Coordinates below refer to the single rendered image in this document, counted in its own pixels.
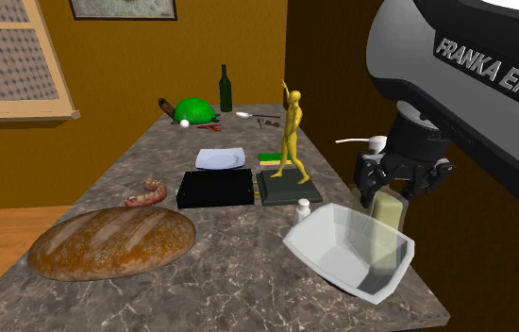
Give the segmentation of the white square bowl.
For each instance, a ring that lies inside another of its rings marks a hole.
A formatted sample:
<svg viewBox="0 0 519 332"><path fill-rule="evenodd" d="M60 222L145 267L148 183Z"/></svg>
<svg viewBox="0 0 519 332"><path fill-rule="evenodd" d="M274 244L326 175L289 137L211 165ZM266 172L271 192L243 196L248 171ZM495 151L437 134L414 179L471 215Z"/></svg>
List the white square bowl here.
<svg viewBox="0 0 519 332"><path fill-rule="evenodd" d="M333 203L295 224L283 243L324 280L374 305L394 293L414 257L411 238Z"/></svg>

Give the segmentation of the brown bread loaf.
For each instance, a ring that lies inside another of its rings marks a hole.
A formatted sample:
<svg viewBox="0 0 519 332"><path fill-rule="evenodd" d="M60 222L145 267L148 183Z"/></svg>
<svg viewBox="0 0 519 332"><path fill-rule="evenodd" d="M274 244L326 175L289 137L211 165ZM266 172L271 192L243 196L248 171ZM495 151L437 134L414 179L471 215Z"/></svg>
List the brown bread loaf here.
<svg viewBox="0 0 519 332"><path fill-rule="evenodd" d="M31 245L27 264L60 281L131 276L182 257L195 236L193 222L170 209L112 207L49 228Z"/></svg>

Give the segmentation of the small white shaker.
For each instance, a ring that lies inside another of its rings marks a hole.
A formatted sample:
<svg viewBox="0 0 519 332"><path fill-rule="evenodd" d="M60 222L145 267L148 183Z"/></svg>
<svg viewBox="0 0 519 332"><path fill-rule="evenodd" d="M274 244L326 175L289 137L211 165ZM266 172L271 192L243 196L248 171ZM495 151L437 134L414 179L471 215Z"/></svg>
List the small white shaker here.
<svg viewBox="0 0 519 332"><path fill-rule="evenodd" d="M299 199L295 209L293 224L300 223L303 219L310 215L310 213L310 201L306 198Z"/></svg>

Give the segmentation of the silver spoon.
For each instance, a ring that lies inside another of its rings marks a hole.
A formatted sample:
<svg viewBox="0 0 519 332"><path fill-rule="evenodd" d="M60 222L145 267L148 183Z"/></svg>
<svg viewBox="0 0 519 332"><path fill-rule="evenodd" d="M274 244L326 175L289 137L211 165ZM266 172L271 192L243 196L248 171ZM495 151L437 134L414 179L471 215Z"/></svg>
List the silver spoon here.
<svg viewBox="0 0 519 332"><path fill-rule="evenodd" d="M238 117L242 118L242 119L248 119L248 118L252 118L252 117L257 117L257 118L276 118L276 119L280 118L277 115L252 114L252 113L243 112L243 111L238 111L235 114Z"/></svg>

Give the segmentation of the black box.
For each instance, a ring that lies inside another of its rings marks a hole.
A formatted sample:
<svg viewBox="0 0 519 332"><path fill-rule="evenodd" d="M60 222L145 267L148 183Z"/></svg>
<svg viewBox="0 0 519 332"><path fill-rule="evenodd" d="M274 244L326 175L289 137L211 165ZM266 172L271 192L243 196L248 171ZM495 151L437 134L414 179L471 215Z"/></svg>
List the black box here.
<svg viewBox="0 0 519 332"><path fill-rule="evenodd" d="M176 195L179 209L255 204L250 169L187 171Z"/></svg>

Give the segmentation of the white square plate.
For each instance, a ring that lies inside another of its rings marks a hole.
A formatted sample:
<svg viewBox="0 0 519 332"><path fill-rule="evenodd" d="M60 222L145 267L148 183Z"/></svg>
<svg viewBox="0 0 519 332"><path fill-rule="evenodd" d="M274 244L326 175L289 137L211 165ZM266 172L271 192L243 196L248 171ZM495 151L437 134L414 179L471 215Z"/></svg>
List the white square plate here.
<svg viewBox="0 0 519 332"><path fill-rule="evenodd" d="M230 170L245 164L245 152L241 147L226 149L201 149L194 167L199 170Z"/></svg>

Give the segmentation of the yellow figure on dark base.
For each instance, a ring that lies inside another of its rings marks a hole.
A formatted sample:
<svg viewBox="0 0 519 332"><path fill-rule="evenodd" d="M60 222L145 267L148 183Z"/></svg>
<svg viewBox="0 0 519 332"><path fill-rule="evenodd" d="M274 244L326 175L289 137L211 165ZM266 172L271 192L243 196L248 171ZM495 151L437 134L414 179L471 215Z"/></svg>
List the yellow figure on dark base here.
<svg viewBox="0 0 519 332"><path fill-rule="evenodd" d="M284 80L281 85L288 106L280 159L275 171L267 170L257 174L259 197L261 203L267 207L296 205L301 211L308 211L311 203L321 203L323 198L298 157L297 129L303 117L303 110L299 105L302 94L300 91L290 91Z"/></svg>

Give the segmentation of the pink dentures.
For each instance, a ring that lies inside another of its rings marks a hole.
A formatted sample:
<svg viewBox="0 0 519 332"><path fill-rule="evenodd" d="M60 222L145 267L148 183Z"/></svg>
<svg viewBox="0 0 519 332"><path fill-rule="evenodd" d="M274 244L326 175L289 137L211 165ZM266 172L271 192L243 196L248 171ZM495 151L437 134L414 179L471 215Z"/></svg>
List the pink dentures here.
<svg viewBox="0 0 519 332"><path fill-rule="evenodd" d="M145 192L128 196L126 207L146 207L162 202L167 196L167 190L162 181L148 178L143 181Z"/></svg>

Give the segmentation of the green dome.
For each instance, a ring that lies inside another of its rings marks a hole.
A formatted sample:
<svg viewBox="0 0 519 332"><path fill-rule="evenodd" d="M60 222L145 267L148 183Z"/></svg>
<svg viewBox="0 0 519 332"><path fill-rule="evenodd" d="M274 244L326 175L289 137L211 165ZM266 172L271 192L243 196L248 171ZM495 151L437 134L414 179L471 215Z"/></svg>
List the green dome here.
<svg viewBox="0 0 519 332"><path fill-rule="evenodd" d="M187 120L190 125L203 125L211 122L218 123L218 115L212 106L199 98L188 98L180 102L173 115L173 125Z"/></svg>

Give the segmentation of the dark green bottle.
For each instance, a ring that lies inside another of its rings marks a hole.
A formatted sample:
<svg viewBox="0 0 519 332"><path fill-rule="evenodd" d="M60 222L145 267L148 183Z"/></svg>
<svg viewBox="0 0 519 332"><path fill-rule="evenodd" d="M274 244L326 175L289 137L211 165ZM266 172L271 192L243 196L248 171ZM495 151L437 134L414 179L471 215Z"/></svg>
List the dark green bottle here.
<svg viewBox="0 0 519 332"><path fill-rule="evenodd" d="M232 90L231 82L227 76L226 65L222 65L222 75L218 82L220 93L220 110L222 112L232 111Z"/></svg>

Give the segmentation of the window with wooden frame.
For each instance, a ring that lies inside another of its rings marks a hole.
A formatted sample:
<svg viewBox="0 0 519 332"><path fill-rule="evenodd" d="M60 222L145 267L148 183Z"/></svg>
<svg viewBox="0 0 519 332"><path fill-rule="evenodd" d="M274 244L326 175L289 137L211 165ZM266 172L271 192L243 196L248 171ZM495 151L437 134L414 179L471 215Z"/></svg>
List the window with wooden frame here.
<svg viewBox="0 0 519 332"><path fill-rule="evenodd" d="M0 122L80 117L38 0L0 0Z"/></svg>

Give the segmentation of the pale soap dispenser bottle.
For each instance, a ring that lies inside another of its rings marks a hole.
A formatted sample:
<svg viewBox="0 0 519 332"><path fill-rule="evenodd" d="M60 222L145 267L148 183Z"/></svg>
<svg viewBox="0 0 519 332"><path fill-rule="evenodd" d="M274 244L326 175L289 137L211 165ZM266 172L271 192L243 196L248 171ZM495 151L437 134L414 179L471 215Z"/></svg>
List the pale soap dispenser bottle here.
<svg viewBox="0 0 519 332"><path fill-rule="evenodd" d="M336 140L336 143L367 142L367 155L381 158L381 152L386 145L386 140L386 136L374 136L368 139L341 139ZM363 207L360 202L361 193L358 186L353 184L350 186L350 190L354 195L353 209L367 214L369 217L397 231L402 230L409 202L397 191L393 191L389 186L382 187L376 192L370 206ZM369 257L373 259L372 269L376 274L392 274L401 260L401 239L393 232L388 232L385 227L378 227L377 225L368 231L367 235L374 241L369 246Z"/></svg>

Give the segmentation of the dark framed wall picture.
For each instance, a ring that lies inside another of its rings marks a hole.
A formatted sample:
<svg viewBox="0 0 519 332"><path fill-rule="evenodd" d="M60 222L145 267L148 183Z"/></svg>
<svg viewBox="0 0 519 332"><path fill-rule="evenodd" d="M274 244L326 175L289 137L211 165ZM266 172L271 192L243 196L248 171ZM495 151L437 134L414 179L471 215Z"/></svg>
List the dark framed wall picture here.
<svg viewBox="0 0 519 332"><path fill-rule="evenodd" d="M76 19L162 20L177 19L176 0L68 0Z"/></svg>

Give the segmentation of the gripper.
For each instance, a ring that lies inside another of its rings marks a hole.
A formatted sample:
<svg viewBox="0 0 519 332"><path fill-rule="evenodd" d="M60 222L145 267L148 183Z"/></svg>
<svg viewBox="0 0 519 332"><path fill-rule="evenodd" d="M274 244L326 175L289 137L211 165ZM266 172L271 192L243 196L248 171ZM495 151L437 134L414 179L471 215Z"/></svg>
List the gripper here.
<svg viewBox="0 0 519 332"><path fill-rule="evenodd" d="M384 185L385 177L391 180L408 181L405 198L413 199L424 192L434 191L453 171L454 164L448 159L421 161L406 158L396 153L386 153L380 165L369 158L358 158L354 182L360 191L360 203L370 207L376 192Z"/></svg>

